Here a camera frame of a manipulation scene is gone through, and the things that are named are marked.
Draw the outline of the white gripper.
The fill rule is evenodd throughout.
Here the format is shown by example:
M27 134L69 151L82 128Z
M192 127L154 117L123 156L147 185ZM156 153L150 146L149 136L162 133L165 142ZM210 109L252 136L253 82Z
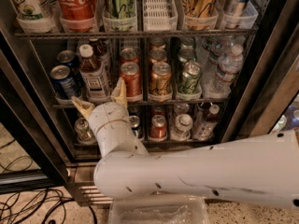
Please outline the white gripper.
M83 118L89 122L102 157L114 151L148 155L143 143L131 129L129 113L126 108L128 106L126 85L122 77L119 78L111 93L111 99L113 102L97 107L75 96L71 98L71 101Z

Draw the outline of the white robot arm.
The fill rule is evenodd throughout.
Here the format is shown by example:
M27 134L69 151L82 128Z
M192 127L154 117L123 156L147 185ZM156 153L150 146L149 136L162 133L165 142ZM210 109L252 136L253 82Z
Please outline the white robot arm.
M88 121L100 148L102 158L93 181L107 197L161 191L286 209L298 206L295 130L154 156L130 127L123 79L110 102L94 105L73 97L72 103Z

